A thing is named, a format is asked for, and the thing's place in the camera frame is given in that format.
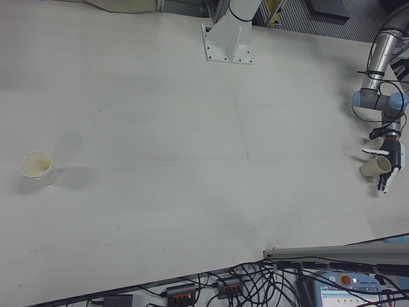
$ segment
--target metal mounting plate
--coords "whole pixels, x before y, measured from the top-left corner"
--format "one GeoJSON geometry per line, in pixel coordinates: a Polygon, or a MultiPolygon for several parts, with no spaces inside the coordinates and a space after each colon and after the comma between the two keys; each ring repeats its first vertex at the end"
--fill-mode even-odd
{"type": "Polygon", "coordinates": [[[220,48],[217,42],[211,42],[206,40],[206,25],[202,24],[202,36],[204,43],[204,50],[206,51],[206,58],[208,61],[247,64],[251,65],[253,60],[250,54],[250,48],[248,45],[239,45],[237,52],[233,59],[228,56],[228,52],[225,49],[220,48]]]}

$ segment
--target red emergency stop button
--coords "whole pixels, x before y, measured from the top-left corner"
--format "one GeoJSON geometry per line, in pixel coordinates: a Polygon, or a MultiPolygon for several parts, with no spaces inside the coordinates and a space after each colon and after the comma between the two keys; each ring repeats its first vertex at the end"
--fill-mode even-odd
{"type": "Polygon", "coordinates": [[[341,283],[343,283],[344,285],[351,285],[351,278],[347,275],[341,275],[340,277],[341,279],[341,283]]]}

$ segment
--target electrical connector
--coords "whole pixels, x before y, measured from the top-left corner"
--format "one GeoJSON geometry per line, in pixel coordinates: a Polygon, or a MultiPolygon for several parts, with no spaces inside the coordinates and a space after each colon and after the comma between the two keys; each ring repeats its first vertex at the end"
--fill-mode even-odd
{"type": "Polygon", "coordinates": [[[220,278],[212,286],[218,288],[219,299],[237,297],[243,293],[243,283],[237,277],[220,278]]]}
{"type": "Polygon", "coordinates": [[[192,306],[196,302],[194,283],[166,288],[167,307],[192,306]]]}

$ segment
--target white paper cup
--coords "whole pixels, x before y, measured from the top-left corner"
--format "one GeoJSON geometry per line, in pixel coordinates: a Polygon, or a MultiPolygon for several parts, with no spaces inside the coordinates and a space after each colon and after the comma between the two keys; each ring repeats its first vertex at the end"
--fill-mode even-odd
{"type": "Polygon", "coordinates": [[[20,165],[20,173],[44,184],[53,184],[58,176],[50,156],[45,152],[30,152],[20,165]]]}
{"type": "Polygon", "coordinates": [[[385,157],[378,156],[362,165],[359,171],[362,176],[371,177],[389,173],[391,169],[392,166],[389,160],[385,157]]]}

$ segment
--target white table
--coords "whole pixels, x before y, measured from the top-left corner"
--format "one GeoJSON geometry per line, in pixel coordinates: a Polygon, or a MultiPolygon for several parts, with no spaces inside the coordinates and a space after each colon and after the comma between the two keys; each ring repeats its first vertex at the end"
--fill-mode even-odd
{"type": "Polygon", "coordinates": [[[358,171],[369,45],[254,28],[252,66],[209,63],[203,21],[0,2],[0,306],[408,231],[409,170],[386,196],[358,171]]]}

